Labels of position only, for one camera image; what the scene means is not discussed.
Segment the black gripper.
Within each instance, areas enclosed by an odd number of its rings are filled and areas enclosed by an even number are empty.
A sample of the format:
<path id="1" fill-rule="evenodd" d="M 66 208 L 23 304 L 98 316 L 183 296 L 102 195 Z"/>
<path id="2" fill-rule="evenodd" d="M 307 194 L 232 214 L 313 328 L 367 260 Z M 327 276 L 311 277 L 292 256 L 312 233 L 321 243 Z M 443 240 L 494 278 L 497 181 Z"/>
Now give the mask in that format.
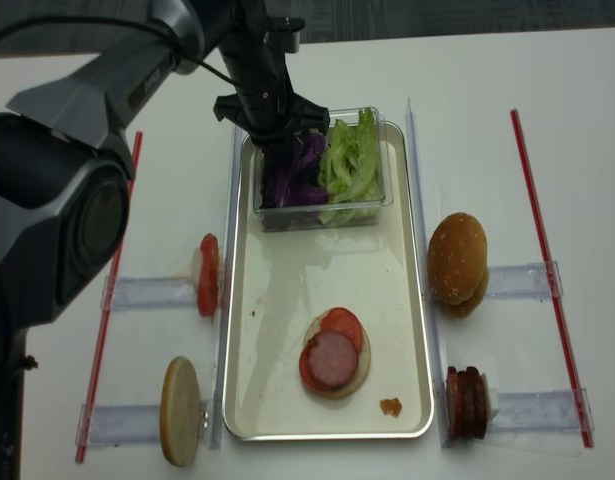
<path id="1" fill-rule="evenodd" d="M 294 92 L 285 56 L 265 30 L 233 32 L 219 52 L 236 93 L 216 99 L 213 112 L 250 134 L 259 145 L 258 170 L 262 178 L 278 171 L 280 162 L 293 163 L 300 155 L 300 136 L 306 130 L 326 133 L 329 111 Z"/>

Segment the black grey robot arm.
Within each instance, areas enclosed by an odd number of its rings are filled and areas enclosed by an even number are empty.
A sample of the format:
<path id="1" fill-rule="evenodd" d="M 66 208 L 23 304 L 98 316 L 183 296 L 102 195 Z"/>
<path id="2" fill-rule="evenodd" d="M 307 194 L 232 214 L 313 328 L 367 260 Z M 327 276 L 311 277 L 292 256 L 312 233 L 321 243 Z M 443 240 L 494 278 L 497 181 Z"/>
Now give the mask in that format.
<path id="1" fill-rule="evenodd" d="M 123 240 L 136 175 L 126 128 L 169 74 L 218 50 L 235 91 L 215 116 L 287 161 L 298 132 L 329 125 L 286 67 L 304 25 L 261 1 L 152 1 L 124 39 L 0 113 L 0 479 L 20 474 L 24 374 L 37 365 L 28 330 L 55 321 Z"/>

